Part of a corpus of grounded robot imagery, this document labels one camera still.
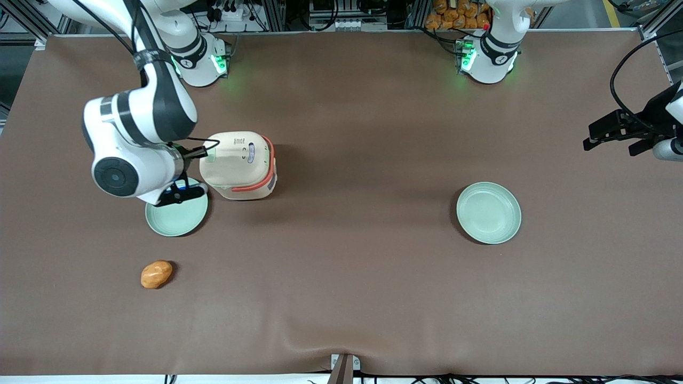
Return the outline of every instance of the light green plate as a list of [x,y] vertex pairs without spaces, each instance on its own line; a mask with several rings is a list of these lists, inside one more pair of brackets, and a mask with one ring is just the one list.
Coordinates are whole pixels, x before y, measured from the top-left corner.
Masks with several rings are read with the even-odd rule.
[[[193,178],[187,180],[191,186],[199,184]],[[178,180],[177,185],[182,189],[185,182]],[[147,218],[147,224],[156,233],[162,236],[181,236],[195,229],[204,220],[208,207],[208,194],[181,204],[170,204],[162,207],[147,204],[145,206],[145,218]]]
[[522,224],[517,199],[493,182],[477,182],[458,197],[458,221],[475,240],[500,244],[511,239]]

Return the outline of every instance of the orange food item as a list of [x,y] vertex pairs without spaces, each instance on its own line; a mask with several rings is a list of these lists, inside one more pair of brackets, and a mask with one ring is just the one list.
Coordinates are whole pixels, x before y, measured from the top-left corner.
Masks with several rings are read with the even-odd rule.
[[441,15],[430,14],[427,16],[427,20],[425,20],[425,28],[429,30],[441,28]]
[[473,17],[465,18],[465,29],[475,29],[477,28],[477,19]]
[[443,20],[444,21],[455,21],[460,17],[458,14],[458,11],[456,10],[447,10],[446,12],[443,13]]
[[453,28],[463,28],[465,26],[465,16],[460,15],[454,22]]
[[166,260],[157,260],[142,270],[140,284],[147,289],[159,288],[173,273],[173,266]]
[[432,7],[436,13],[443,14],[443,12],[448,10],[448,2],[446,0],[433,0]]
[[468,9],[472,7],[472,4],[469,2],[469,0],[458,0],[458,13],[459,14],[465,14]]
[[487,14],[477,15],[477,28],[484,28],[485,25],[490,24]]
[[467,8],[467,10],[464,12],[465,17],[477,16],[478,9],[479,6],[477,4],[470,3],[470,8]]

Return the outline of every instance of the green indicator light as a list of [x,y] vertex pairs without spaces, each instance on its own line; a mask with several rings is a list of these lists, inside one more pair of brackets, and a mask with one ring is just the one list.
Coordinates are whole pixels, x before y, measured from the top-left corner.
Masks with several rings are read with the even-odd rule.
[[225,72],[225,60],[223,58],[211,55],[211,61],[213,61],[213,64],[216,67],[218,73]]

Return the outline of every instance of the black cable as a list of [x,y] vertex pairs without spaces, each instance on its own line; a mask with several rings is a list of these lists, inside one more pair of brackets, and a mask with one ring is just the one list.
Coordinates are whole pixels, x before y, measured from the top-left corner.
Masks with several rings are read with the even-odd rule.
[[[653,38],[649,38],[649,39],[643,41],[642,43],[636,45],[636,47],[633,48],[629,53],[627,53],[626,56],[624,56],[624,58],[619,62],[619,64],[617,65],[617,68],[615,68],[614,72],[612,72],[612,77],[609,79],[609,91],[610,91],[610,93],[612,93],[612,97],[614,98],[614,101],[617,102],[617,104],[619,105],[619,108],[623,109],[624,112],[626,112],[626,114],[629,115],[633,120],[642,124],[643,126],[645,126],[648,129],[652,129],[652,126],[650,124],[644,122],[643,120],[641,120],[638,116],[636,116],[636,114],[633,113],[624,104],[624,102],[621,100],[621,98],[619,98],[619,96],[617,95],[617,91],[614,88],[614,80],[617,78],[617,73],[619,73],[619,70],[622,69],[622,67],[626,63],[626,60],[628,60],[631,56],[633,56],[633,54],[636,53],[639,49],[643,48],[644,46],[648,45],[649,43],[651,43],[653,41],[657,41],[661,38],[665,38],[667,36],[670,36],[670,35],[673,35],[673,34],[679,33],[679,32],[683,32],[683,29],[676,29],[675,31],[667,32],[667,33],[664,33],[663,35],[659,35],[659,36],[655,36]],[[620,377],[640,377],[640,376],[626,375],[626,376],[620,376]],[[656,383],[656,384],[663,384],[661,382],[657,383],[656,381],[652,381],[652,380],[648,380],[648,381],[651,381],[651,382]]]
[[380,16],[387,13],[387,6],[381,8],[365,8],[363,7],[363,0],[356,0],[356,7],[362,12],[370,16]]
[[188,7],[188,9],[190,10],[192,17],[195,19],[195,24],[197,25],[197,28],[206,28],[208,30],[209,27],[206,24],[200,23],[199,20],[197,20],[197,15],[195,14],[195,11],[192,9],[191,5]]
[[607,0],[608,3],[610,3],[614,8],[617,9],[619,12],[628,12],[628,11],[633,11],[631,8],[628,7],[625,3],[622,4],[616,4],[614,0]]
[[206,150],[212,150],[212,149],[216,148],[221,143],[220,140],[216,140],[216,139],[200,139],[198,137],[186,137],[186,139],[187,140],[194,140],[194,141],[213,141],[215,144],[210,146],[209,148],[206,148]]
[[0,29],[3,29],[7,22],[10,20],[10,15],[9,14],[3,14],[2,11],[0,11]]
[[79,7],[83,8],[83,10],[84,10],[87,14],[89,14],[92,18],[94,18],[98,23],[100,23],[107,31],[109,31],[109,33],[111,33],[112,35],[114,35],[114,37],[116,38],[116,40],[119,40],[119,42],[120,42],[121,44],[123,44],[123,45],[126,47],[126,50],[127,50],[131,55],[133,55],[133,54],[135,53],[135,52],[133,51],[133,49],[132,49],[132,48],[131,48],[131,47],[130,47],[122,38],[121,38],[121,36],[119,36],[118,33],[116,33],[110,26],[108,26],[108,24],[106,24],[104,21],[102,21],[102,19],[99,18],[99,16],[97,16],[97,15],[94,14],[90,9],[88,9],[88,7],[86,7],[85,5],[83,5],[83,3],[80,2],[80,0],[73,0],[73,1],[74,1],[74,3],[76,3]]
[[251,14],[254,16],[256,24],[258,24],[258,26],[261,27],[261,29],[263,29],[263,32],[268,32],[268,28],[266,28],[266,23],[264,23],[263,20],[261,20],[261,16],[259,16],[259,14],[256,12],[256,7],[254,6],[252,0],[247,0],[247,3],[249,3],[247,7],[249,8]]
[[135,13],[133,14],[133,23],[130,24],[130,44],[132,45],[133,52],[137,52],[137,47],[135,44],[135,23],[137,23],[137,15],[140,14],[140,0],[136,1]]
[[447,46],[445,46],[445,45],[443,44],[443,42],[441,41],[441,38],[436,34],[436,30],[434,30],[434,36],[436,37],[436,41],[438,41],[438,45],[440,45],[441,48],[443,48],[444,51],[450,53],[451,55],[455,55],[455,56],[464,56],[462,53],[458,53],[458,52],[455,52],[455,51],[451,51]]
[[[429,36],[429,37],[431,37],[432,39],[435,39],[435,40],[441,39],[441,41],[443,41],[443,42],[450,42],[450,43],[454,43],[454,44],[455,44],[455,42],[456,42],[456,41],[453,40],[453,39],[437,38],[437,37],[436,37],[436,32],[432,33],[429,29],[426,29],[425,27],[415,26],[415,27],[410,27],[410,28],[408,28],[408,29],[417,29],[418,31],[422,31],[422,32],[424,32],[427,36]],[[462,34],[464,34],[464,35],[467,35],[467,36],[472,36],[473,38],[477,38],[477,39],[480,39],[480,38],[483,37],[483,36],[476,36],[476,35],[473,35],[473,34],[467,32],[467,31],[463,31],[462,29],[452,29],[452,30],[453,30],[453,31],[460,32],[460,33],[462,33]]]
[[[309,31],[321,32],[321,31],[324,31],[325,29],[328,29],[329,27],[332,27],[332,25],[337,20],[337,16],[339,16],[339,4],[337,4],[337,0],[331,0],[331,1],[332,1],[332,12],[330,14],[330,20],[328,20],[327,24],[323,28],[320,28],[320,29],[316,29],[315,27],[311,27],[311,25],[304,20],[304,14],[306,13],[304,11],[304,12],[299,14],[299,21],[304,26],[304,28],[308,29]],[[305,6],[307,2],[308,2],[308,0],[302,0],[301,4],[303,4]]]

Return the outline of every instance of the metal bracket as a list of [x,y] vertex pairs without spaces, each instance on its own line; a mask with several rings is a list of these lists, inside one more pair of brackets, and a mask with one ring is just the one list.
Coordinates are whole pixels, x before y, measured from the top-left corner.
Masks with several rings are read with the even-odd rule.
[[[350,355],[349,357],[353,360],[353,370],[361,370],[361,360],[354,355]],[[335,369],[338,360],[339,355],[332,355],[332,364],[330,365],[330,369]]]
[[36,48],[36,51],[45,51],[45,42],[41,40],[36,40],[36,42],[33,43],[33,46]]
[[332,373],[327,384],[353,384],[355,369],[361,369],[361,360],[358,357],[347,354],[332,355]]

